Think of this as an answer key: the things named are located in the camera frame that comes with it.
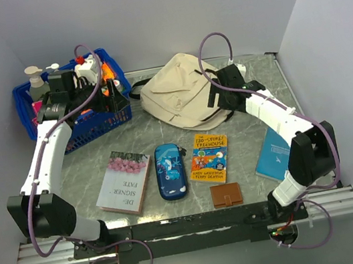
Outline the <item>beige canvas backpack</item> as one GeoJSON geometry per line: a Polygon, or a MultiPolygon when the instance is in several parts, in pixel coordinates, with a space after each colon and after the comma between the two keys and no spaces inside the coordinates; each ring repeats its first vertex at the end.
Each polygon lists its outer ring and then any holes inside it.
{"type": "Polygon", "coordinates": [[[212,84],[200,72],[196,56],[177,53],[156,75],[136,82],[129,96],[145,112],[184,130],[212,130],[228,121],[233,111],[208,107],[212,84]]]}

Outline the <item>brown leather wallet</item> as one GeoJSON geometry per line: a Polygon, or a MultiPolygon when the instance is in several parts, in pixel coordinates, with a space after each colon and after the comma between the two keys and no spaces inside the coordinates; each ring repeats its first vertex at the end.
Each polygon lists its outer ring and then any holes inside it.
{"type": "Polygon", "coordinates": [[[216,209],[243,204],[241,189],[237,182],[210,186],[210,192],[216,209]]]}

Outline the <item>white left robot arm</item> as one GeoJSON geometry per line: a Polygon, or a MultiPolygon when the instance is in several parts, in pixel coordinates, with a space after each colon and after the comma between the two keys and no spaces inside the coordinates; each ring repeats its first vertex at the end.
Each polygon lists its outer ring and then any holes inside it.
{"type": "Polygon", "coordinates": [[[117,113],[129,101],[116,88],[113,79],[97,78],[94,85],[72,70],[48,75],[49,91],[41,99],[37,115],[37,140],[33,160],[20,193],[7,200],[7,210],[27,235],[40,257],[51,251],[40,249],[39,238],[55,237],[88,245],[105,254],[112,240],[104,221],[77,214],[76,208],[60,196],[62,162],[72,128],[84,110],[117,113]]]}

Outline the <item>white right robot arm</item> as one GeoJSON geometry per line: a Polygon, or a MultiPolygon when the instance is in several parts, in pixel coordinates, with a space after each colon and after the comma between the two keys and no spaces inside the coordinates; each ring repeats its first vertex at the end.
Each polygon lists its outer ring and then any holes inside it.
{"type": "Polygon", "coordinates": [[[254,116],[275,131],[289,145],[284,179],[267,196],[269,215],[285,221],[297,209],[298,201],[315,189],[316,181],[331,171],[340,172],[334,129],[328,122],[316,122],[298,114],[255,80],[246,82],[236,65],[217,71],[211,83],[208,106],[254,116]]]}

